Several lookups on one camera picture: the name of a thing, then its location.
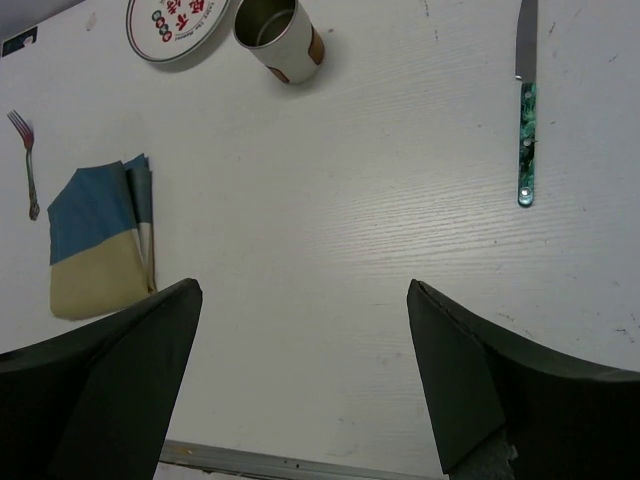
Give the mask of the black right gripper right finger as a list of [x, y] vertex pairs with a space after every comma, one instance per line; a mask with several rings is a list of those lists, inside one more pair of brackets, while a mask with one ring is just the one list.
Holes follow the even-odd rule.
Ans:
[[553, 350], [412, 281], [407, 309], [452, 479], [635, 479], [639, 375]]

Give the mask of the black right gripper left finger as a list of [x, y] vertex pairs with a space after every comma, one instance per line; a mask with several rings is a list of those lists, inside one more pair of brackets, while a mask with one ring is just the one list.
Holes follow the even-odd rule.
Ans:
[[202, 303], [199, 283], [184, 279], [2, 354], [2, 478], [152, 478]]

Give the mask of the blue and beige placemat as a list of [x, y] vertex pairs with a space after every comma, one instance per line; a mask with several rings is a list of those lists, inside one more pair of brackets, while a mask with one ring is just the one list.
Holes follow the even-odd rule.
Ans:
[[146, 155], [77, 169], [47, 213], [54, 317], [85, 320], [156, 292], [152, 171]]

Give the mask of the silver fork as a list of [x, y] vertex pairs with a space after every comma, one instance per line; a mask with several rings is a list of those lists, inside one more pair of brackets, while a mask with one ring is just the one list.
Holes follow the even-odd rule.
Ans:
[[7, 114], [9, 121], [19, 133], [25, 148], [25, 164], [28, 180], [29, 195], [29, 219], [36, 221], [40, 214], [40, 206], [38, 203], [35, 177], [33, 171], [32, 150], [34, 146], [35, 136], [32, 127], [22, 118], [16, 111], [12, 110]]

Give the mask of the white plate with red characters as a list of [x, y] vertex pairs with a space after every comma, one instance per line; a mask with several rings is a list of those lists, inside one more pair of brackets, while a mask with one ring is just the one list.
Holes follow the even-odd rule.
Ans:
[[125, 18], [127, 40], [147, 62], [177, 61], [213, 34], [230, 5], [229, 0], [130, 0]]

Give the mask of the knife with green handle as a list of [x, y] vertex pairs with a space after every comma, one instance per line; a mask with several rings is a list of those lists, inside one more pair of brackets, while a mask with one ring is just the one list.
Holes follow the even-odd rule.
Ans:
[[520, 82], [517, 201], [523, 208], [534, 201], [537, 36], [538, 1], [522, 0], [516, 31], [515, 78]]

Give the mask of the metal cup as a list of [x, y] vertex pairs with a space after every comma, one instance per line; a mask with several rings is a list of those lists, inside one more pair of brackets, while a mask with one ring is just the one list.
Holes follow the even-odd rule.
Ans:
[[284, 84], [310, 80], [325, 58], [324, 42], [297, 0], [245, 0], [233, 33]]

